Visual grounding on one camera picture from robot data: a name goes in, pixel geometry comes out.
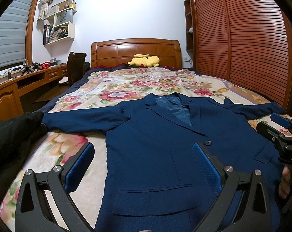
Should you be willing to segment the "person's right hand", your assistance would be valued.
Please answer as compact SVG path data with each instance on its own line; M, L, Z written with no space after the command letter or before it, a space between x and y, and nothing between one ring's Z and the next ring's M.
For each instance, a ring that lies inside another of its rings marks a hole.
M291 170L289 169L288 165L284 166L282 171L281 182L278 188L278 194L281 198L286 199L290 192L290 179L292 177Z

